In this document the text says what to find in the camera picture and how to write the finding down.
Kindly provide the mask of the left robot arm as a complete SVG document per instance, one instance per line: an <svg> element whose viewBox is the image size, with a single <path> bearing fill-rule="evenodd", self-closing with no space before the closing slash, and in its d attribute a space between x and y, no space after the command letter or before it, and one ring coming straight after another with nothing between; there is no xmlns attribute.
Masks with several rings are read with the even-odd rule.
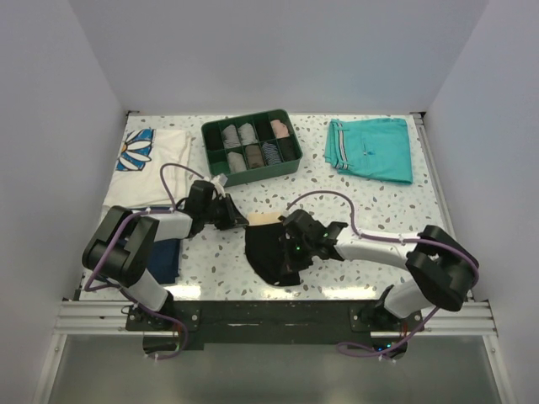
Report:
<svg viewBox="0 0 539 404"><path fill-rule="evenodd" d="M220 192L209 181L196 180L182 208L169 210L109 209L86 246L82 265L93 272L85 290L98 275L146 309L145 320L156 330L173 324L173 296L147 269L153 244L168 239L190 239L205 226L220 231L245 227L248 220L233 203L230 194Z"/></svg>

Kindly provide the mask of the black underwear beige waistband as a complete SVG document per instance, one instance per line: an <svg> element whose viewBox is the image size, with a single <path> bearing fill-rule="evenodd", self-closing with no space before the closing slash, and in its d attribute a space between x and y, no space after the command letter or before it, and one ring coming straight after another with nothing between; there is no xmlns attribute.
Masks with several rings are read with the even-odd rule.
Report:
<svg viewBox="0 0 539 404"><path fill-rule="evenodd" d="M253 271L275 287L298 286L300 276L284 270L285 254L280 239L285 228L280 212L249 213L245 227L245 256Z"/></svg>

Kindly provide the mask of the navy blue garment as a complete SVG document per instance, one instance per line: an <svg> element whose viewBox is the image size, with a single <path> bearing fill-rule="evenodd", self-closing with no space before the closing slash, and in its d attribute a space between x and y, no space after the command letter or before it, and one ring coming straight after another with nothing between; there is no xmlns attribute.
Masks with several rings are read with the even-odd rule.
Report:
<svg viewBox="0 0 539 404"><path fill-rule="evenodd" d="M132 284L146 269L159 284L171 284L179 272L181 241L157 236L158 221L137 210L114 242L100 270L103 277Z"/></svg>

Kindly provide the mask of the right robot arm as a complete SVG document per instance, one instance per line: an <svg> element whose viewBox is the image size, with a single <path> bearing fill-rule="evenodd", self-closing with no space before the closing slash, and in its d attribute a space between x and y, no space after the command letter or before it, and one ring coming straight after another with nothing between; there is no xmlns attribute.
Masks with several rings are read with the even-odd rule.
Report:
<svg viewBox="0 0 539 404"><path fill-rule="evenodd" d="M362 316L376 319L387 331L429 306L457 312L478 281L478 261L438 226L412 233L365 232L344 222L324 226L305 210L281 216L283 269L299 272L313 258L340 262L367 261L406 270L412 276L387 287Z"/></svg>

